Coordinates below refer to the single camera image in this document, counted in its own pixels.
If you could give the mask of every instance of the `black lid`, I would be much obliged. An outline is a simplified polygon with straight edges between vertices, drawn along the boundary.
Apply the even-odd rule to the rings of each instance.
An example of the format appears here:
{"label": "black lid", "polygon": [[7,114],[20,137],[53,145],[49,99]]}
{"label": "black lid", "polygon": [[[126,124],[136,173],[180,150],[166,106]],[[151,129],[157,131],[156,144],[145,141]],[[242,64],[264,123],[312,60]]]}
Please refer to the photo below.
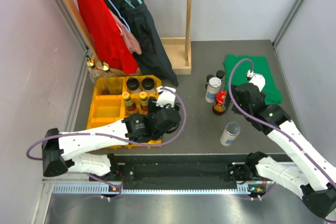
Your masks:
{"label": "black lid", "polygon": [[220,78],[221,80],[224,78],[225,72],[222,70],[219,70],[216,72],[216,77]]}
{"label": "black lid", "polygon": [[149,77],[146,77],[145,79],[143,79],[141,84],[142,84],[143,89],[146,89],[146,90],[154,89],[154,86],[155,86],[154,80]]}
{"label": "black lid", "polygon": [[130,78],[126,82],[127,88],[129,90],[137,90],[139,88],[139,81],[136,78]]}
{"label": "black lid", "polygon": [[206,82],[209,82],[212,77],[214,77],[213,74],[208,74],[208,76],[206,77]]}

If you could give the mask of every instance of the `yellow crate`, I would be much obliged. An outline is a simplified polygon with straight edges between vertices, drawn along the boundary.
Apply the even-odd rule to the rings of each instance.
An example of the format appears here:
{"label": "yellow crate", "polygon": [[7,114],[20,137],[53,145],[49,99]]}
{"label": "yellow crate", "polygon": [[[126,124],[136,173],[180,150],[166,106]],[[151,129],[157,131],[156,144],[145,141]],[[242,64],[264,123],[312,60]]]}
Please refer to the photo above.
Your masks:
{"label": "yellow crate", "polygon": [[[128,115],[121,94],[129,92],[127,89],[126,81],[130,78],[138,79],[140,88],[142,89],[141,82],[144,78],[150,77],[154,80],[155,88],[161,86],[162,82],[155,76],[127,76],[127,77],[113,77],[105,80],[100,78],[97,80],[95,89],[93,91],[90,114],[88,118],[87,129],[101,127],[110,123],[114,123],[120,119],[126,118]],[[112,95],[104,95],[104,93],[114,93]],[[158,94],[149,94],[150,97],[158,98]],[[140,110],[140,97],[139,94],[131,94],[132,99]],[[161,140],[150,140],[147,144],[160,144]],[[109,148],[121,148],[121,145],[110,146]],[[135,144],[125,145],[127,148],[140,147]]]}

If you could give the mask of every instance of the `green towel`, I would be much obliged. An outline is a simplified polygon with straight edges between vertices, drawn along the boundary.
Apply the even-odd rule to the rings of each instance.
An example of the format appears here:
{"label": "green towel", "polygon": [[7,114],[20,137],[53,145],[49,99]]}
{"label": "green towel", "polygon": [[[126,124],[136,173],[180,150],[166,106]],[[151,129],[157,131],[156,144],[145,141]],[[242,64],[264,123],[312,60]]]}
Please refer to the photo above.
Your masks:
{"label": "green towel", "polygon": [[[225,83],[225,90],[227,91],[228,83],[229,83],[229,76],[231,71],[236,63],[238,63],[241,59],[248,58],[251,59],[254,63],[254,73],[262,74],[266,80],[265,87],[262,89],[263,92],[266,94],[265,103],[269,104],[280,104],[282,102],[282,96],[280,91],[277,89],[274,83],[274,79],[269,69],[268,62],[266,57],[264,56],[234,56],[234,55],[227,55],[226,60],[223,62],[225,71],[226,71],[226,83]],[[248,82],[246,80],[246,73],[247,70],[250,69],[250,63],[244,62],[242,63],[232,78],[233,85],[241,85],[243,83]]]}

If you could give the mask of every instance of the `wooden clothes rack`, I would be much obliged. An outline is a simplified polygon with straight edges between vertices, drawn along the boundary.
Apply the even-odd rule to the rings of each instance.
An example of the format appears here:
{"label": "wooden clothes rack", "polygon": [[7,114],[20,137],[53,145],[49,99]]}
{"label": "wooden clothes rack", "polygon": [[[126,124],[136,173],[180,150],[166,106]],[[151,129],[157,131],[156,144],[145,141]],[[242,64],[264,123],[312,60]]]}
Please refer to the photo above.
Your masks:
{"label": "wooden clothes rack", "polygon": [[[187,0],[187,16],[186,16],[186,32],[185,37],[166,37],[161,38],[163,47],[169,57],[173,70],[176,74],[191,74],[191,41],[190,41],[190,16],[191,16],[191,1]],[[68,10],[72,20],[76,24],[82,37],[92,51],[92,57],[100,65],[100,60],[97,56],[96,46],[91,38],[88,28],[86,27],[74,0],[62,0]],[[122,71],[114,69],[117,74],[124,74]]]}

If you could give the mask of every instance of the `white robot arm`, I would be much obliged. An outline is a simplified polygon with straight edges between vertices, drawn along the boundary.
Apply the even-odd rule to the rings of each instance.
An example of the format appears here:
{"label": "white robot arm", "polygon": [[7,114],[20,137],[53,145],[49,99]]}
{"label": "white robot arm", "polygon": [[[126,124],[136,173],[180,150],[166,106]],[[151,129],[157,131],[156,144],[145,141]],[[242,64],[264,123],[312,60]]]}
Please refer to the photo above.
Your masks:
{"label": "white robot arm", "polygon": [[93,155],[87,152],[115,145],[127,145],[127,141],[147,143],[158,140],[163,134],[174,132],[181,120],[175,95],[158,87],[158,99],[150,98],[148,114],[134,114],[114,123],[89,130],[59,132],[50,129],[46,136],[65,136],[42,144],[43,175],[54,177],[66,172],[85,172],[103,176],[117,172],[113,155]]}
{"label": "white robot arm", "polygon": [[[263,76],[249,71],[247,77],[249,83],[234,87],[236,102],[248,114],[279,128],[293,138],[295,143],[283,133],[247,118],[257,130],[263,131],[277,143],[301,171],[279,164],[270,156],[257,152],[246,158],[246,180],[258,177],[273,180],[296,194],[315,215],[326,217],[336,208],[336,189],[330,182],[336,181],[336,168],[302,136],[280,106],[265,105],[265,96],[260,93],[265,85]],[[236,107],[233,107],[233,111],[240,113]]]}

